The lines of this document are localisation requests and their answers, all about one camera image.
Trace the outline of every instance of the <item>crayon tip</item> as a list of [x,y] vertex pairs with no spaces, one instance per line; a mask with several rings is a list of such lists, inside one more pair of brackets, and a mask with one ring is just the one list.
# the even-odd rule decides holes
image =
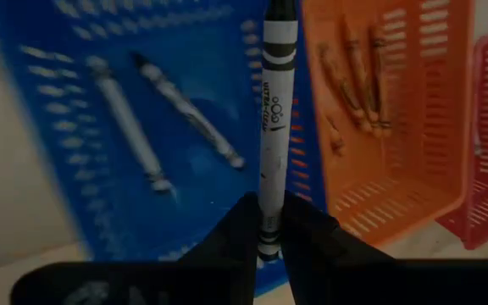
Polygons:
[[370,133],[372,132],[372,125],[366,120],[361,124],[361,130],[366,133]]
[[355,118],[357,119],[364,119],[364,110],[358,109],[353,112],[353,115],[355,115]]
[[107,61],[97,56],[86,58],[86,65],[92,69],[106,69],[108,67]]
[[165,192],[173,187],[168,180],[158,180],[152,183],[152,188],[154,191]]
[[341,138],[338,138],[337,140],[333,137],[330,138],[330,147],[334,152],[339,152],[345,146],[346,145],[344,144],[344,141]]
[[336,150],[336,153],[340,157],[345,157],[347,155],[347,147],[338,147],[338,149]]
[[380,119],[380,116],[377,113],[375,113],[375,112],[369,112],[369,119],[372,122],[377,122],[378,119]]
[[133,58],[133,61],[135,61],[135,66],[137,66],[138,68],[142,67],[145,64],[148,64],[148,60],[137,52],[132,52],[131,57]]
[[338,131],[334,127],[330,129],[330,141],[332,141],[333,143],[338,143],[342,141],[342,137],[340,136],[340,131]]
[[318,54],[321,58],[324,58],[329,51],[329,45],[326,42],[320,42],[317,46]]
[[233,158],[231,161],[229,161],[230,166],[232,166],[235,169],[241,170],[244,168],[244,164],[246,164],[246,161],[242,157],[238,158]]

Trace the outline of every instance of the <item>white wall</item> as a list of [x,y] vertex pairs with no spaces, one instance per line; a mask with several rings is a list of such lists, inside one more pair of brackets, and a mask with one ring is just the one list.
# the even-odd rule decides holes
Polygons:
[[75,239],[0,68],[0,263]]

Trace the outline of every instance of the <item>crayon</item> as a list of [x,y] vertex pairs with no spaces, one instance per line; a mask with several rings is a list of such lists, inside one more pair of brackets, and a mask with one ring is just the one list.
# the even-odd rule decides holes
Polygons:
[[158,157],[151,149],[121,86],[113,78],[107,62],[102,58],[91,56],[86,63],[92,69],[97,87],[108,101],[119,128],[124,132],[131,150],[144,168],[148,180],[152,183],[152,188],[155,191],[169,191],[172,185],[165,178]]
[[369,118],[370,124],[374,129],[378,126],[378,119],[380,118],[380,116],[378,114],[378,107],[374,99],[374,93],[372,91],[369,75],[366,68],[364,67],[363,53],[360,46],[361,42],[347,22],[347,18],[344,18],[343,22],[347,55],[349,56],[349,61],[352,66],[353,76],[355,78],[357,88],[360,92],[363,109],[365,110]]
[[330,115],[326,117],[327,122],[329,123],[329,140],[330,146],[334,152],[339,154],[340,156],[345,156],[347,154],[346,144],[342,139],[340,131],[336,127],[334,118]]
[[346,105],[347,111],[352,116],[352,120],[358,128],[365,132],[371,132],[372,126],[365,117],[364,110],[361,108],[355,95],[353,95],[349,80],[340,72],[338,64],[334,60],[334,54],[330,48],[322,43],[318,47],[319,60],[326,74],[326,80],[330,88],[337,88],[342,101]]
[[287,155],[297,53],[297,8],[294,0],[270,0],[263,28],[263,105],[259,207],[263,220],[259,258],[280,254],[280,214],[286,190]]
[[380,127],[383,130],[383,136],[390,136],[391,119],[389,100],[387,96],[387,84],[385,77],[385,60],[383,55],[383,48],[386,45],[385,36],[378,25],[371,28],[372,48],[374,55],[374,76],[376,84],[376,97],[378,101],[378,107],[380,109]]
[[238,155],[235,148],[204,117],[199,109],[190,102],[189,98],[185,97],[176,88],[175,84],[167,80],[163,71],[138,53],[132,53],[132,57],[141,75],[147,78],[154,88],[167,98],[179,113],[186,117],[187,121],[214,146],[216,151],[227,159],[230,166],[235,169],[242,169],[246,162],[244,158]]

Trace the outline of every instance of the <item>crayon label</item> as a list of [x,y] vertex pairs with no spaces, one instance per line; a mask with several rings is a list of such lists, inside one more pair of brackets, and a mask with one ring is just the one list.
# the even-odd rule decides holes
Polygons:
[[286,44],[297,42],[298,21],[265,21],[263,42]]
[[265,218],[263,230],[280,227],[286,190],[287,156],[295,70],[263,71],[263,124],[259,205]]

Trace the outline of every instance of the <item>black stripe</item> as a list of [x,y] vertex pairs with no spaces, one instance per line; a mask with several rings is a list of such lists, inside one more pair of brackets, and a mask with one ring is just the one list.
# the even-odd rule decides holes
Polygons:
[[259,237],[260,238],[273,239],[273,238],[278,238],[279,235],[280,235],[279,231],[276,231],[276,232],[265,232],[263,230],[259,231]]
[[289,56],[295,51],[297,44],[293,43],[270,43],[263,42],[263,50],[272,57]]
[[291,71],[295,69],[295,59],[287,64],[272,64],[265,57],[263,57],[263,69],[270,71]]
[[262,236],[259,236],[259,243],[267,246],[272,246],[280,244],[280,241],[278,241],[278,236],[276,236],[276,238],[272,241],[265,241]]
[[297,6],[293,0],[270,0],[265,20],[293,21],[297,20]]
[[91,75],[95,80],[114,80],[114,74],[110,69],[94,69]]
[[156,182],[156,181],[165,179],[165,175],[163,173],[160,173],[160,174],[145,173],[144,175],[147,177],[147,179],[150,182]]
[[261,252],[259,251],[258,256],[259,256],[259,258],[261,258],[261,259],[262,259],[264,262],[272,262],[272,261],[275,261],[276,259],[278,259],[278,258],[279,258],[279,253],[277,252],[276,254],[268,255],[268,254],[261,253]]

